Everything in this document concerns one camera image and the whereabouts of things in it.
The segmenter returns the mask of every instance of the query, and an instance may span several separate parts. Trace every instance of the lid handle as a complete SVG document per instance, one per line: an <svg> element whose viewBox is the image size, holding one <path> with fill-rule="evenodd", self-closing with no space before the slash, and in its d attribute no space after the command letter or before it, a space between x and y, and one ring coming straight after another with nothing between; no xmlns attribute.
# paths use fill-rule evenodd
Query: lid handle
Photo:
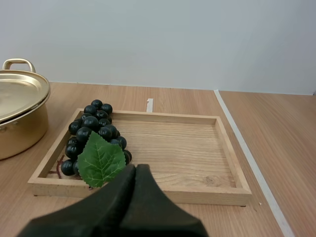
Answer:
<svg viewBox="0 0 316 237"><path fill-rule="evenodd" d="M11 65L14 63L25 63L29 65L31 72L35 73L34 65L30 61L23 58L11 58L11 59L6 60L3 64L3 70L10 70Z"/></svg>

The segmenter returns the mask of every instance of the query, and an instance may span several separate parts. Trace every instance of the artificial grape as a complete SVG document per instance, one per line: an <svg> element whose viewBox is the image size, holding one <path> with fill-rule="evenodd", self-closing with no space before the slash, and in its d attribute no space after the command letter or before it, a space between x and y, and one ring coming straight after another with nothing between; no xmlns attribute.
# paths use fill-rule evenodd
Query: artificial grape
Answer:
<svg viewBox="0 0 316 237"><path fill-rule="evenodd" d="M130 161L132 161L132 153L129 152L128 150L124 150L124 152L128 153L129 157L130 157Z"/></svg>
<svg viewBox="0 0 316 237"><path fill-rule="evenodd" d="M119 140L117 140L117 139L112 139L110 141L110 143L113 144L113 145L117 144L117 145L119 145L122 148L122 143Z"/></svg>
<svg viewBox="0 0 316 237"><path fill-rule="evenodd" d="M125 149L127 146L127 141L124 137L118 136L116 138L118 141L120 141L120 143L122 144L122 148Z"/></svg>
<svg viewBox="0 0 316 237"><path fill-rule="evenodd" d="M112 138L116 138L118 136L118 130L115 126L110 124L106 125L105 127L107 127L112 132Z"/></svg>
<svg viewBox="0 0 316 237"><path fill-rule="evenodd" d="M84 119L86 118L86 117L89 117L89 116L92 116L92 114L89 114L89 113L84 113L83 115L81 115L81 122L83 122L84 121Z"/></svg>
<svg viewBox="0 0 316 237"><path fill-rule="evenodd" d="M82 123L82 120L81 120L81 118L75 119L75 121L78 121L78 122L80 122L80 124Z"/></svg>
<svg viewBox="0 0 316 237"><path fill-rule="evenodd" d="M112 118L110 116L108 116L108 121L112 124Z"/></svg>
<svg viewBox="0 0 316 237"><path fill-rule="evenodd" d="M76 133L77 140L83 144L86 144L91 132L92 130L88 127L80 128Z"/></svg>
<svg viewBox="0 0 316 237"><path fill-rule="evenodd" d="M74 171L75 175L79 175L78 161L77 160L73 163L73 171Z"/></svg>
<svg viewBox="0 0 316 237"><path fill-rule="evenodd" d="M101 106L100 110L103 110L103 111L107 112L107 114L109 114L109 115L113 112L113 108L109 104L103 104Z"/></svg>
<svg viewBox="0 0 316 237"><path fill-rule="evenodd" d="M106 141L111 140L112 132L107 127L101 127L98 131L98 134Z"/></svg>
<svg viewBox="0 0 316 237"><path fill-rule="evenodd" d="M71 135L75 135L79 128L81 128L81 123L78 121L73 121L71 124L69 124L68 130Z"/></svg>
<svg viewBox="0 0 316 237"><path fill-rule="evenodd" d="M110 122L106 118L102 118L99 120L99 127L104 127L106 125L109 125Z"/></svg>
<svg viewBox="0 0 316 237"><path fill-rule="evenodd" d="M94 107L96 107L97 109L101 108L101 106L103 105L101 100L94 100L91 102L91 105L93 105Z"/></svg>
<svg viewBox="0 0 316 237"><path fill-rule="evenodd" d="M70 159L77 159L78 155L82 153L82 146L78 143L72 143L66 146L65 154Z"/></svg>
<svg viewBox="0 0 316 237"><path fill-rule="evenodd" d="M100 119L107 119L107 117L108 117L109 115L107 114L107 112L104 112L104 111L102 111L102 110L99 110L99 111L97 112L96 116L97 116L97 119L100 120Z"/></svg>
<svg viewBox="0 0 316 237"><path fill-rule="evenodd" d="M93 131L97 131L99 128L99 121L94 116L88 116L82 122L82 126L91 128Z"/></svg>
<svg viewBox="0 0 316 237"><path fill-rule="evenodd" d="M84 113L89 113L89 114L92 114L93 116L96 115L97 113L97 108L94 107L93 105L87 105L84 110L83 110Z"/></svg>
<svg viewBox="0 0 316 237"><path fill-rule="evenodd" d="M129 164L131 158L129 157L129 154L128 154L126 151L123 151L123 152L124 152L124 156L125 156L125 163L126 163L126 164Z"/></svg>
<svg viewBox="0 0 316 237"><path fill-rule="evenodd" d="M78 141L77 141L77 138L76 137L72 137L72 138L70 138L68 141L67 141L67 145L69 145L69 144L72 144L72 143L77 143Z"/></svg>
<svg viewBox="0 0 316 237"><path fill-rule="evenodd" d="M64 175L67 176L71 176L74 175L74 170L73 170L73 161L68 159L65 160L62 164L61 164L61 172L63 172Z"/></svg>

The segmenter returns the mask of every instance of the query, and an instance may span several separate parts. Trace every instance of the green leaf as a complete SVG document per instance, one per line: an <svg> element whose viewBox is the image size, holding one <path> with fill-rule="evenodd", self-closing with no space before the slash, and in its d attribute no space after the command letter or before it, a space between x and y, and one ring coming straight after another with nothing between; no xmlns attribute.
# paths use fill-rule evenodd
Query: green leaf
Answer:
<svg viewBox="0 0 316 237"><path fill-rule="evenodd" d="M83 152L78 156L81 178L91 187L101 187L124 169L125 156L119 145L105 141L92 132Z"/></svg>

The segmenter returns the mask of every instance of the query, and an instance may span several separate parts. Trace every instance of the white tape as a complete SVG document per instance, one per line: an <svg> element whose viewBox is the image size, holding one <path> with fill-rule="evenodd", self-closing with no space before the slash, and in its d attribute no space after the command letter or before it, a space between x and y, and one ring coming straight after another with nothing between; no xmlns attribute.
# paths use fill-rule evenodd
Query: white tape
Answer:
<svg viewBox="0 0 316 237"><path fill-rule="evenodd" d="M153 104L154 104L154 99L149 98L147 100L147 109L146 112L152 113L153 112Z"/></svg>
<svg viewBox="0 0 316 237"><path fill-rule="evenodd" d="M290 225L288 224L284 214L282 213L275 197L273 196L265 178L263 177L255 159L253 158L244 138L242 137L233 117L231 116L231 113L227 109L219 91L214 90L214 93L215 93L217 100L218 100L219 104L221 105L221 107L226 115L226 118L227 118L229 124L231 125L231 127L235 133L235 136L236 136L236 138L241 146L241 149L244 152L245 157L247 158L247 161L250 165L250 168L252 169L252 172L255 175L264 196L266 197L266 200L271 208L271 211L276 219L276 222L280 226L280 229L281 229L283 235L285 237L295 237L295 235L294 235Z"/></svg>

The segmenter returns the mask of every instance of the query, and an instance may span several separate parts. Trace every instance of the metal pot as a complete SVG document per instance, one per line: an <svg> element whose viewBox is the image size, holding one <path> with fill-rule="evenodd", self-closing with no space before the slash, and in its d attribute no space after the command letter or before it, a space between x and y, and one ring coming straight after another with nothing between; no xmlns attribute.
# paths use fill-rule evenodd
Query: metal pot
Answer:
<svg viewBox="0 0 316 237"><path fill-rule="evenodd" d="M10 70L25 63L30 72ZM45 106L50 95L46 78L25 59L8 59L0 71L0 159L20 153L35 144L47 131Z"/></svg>

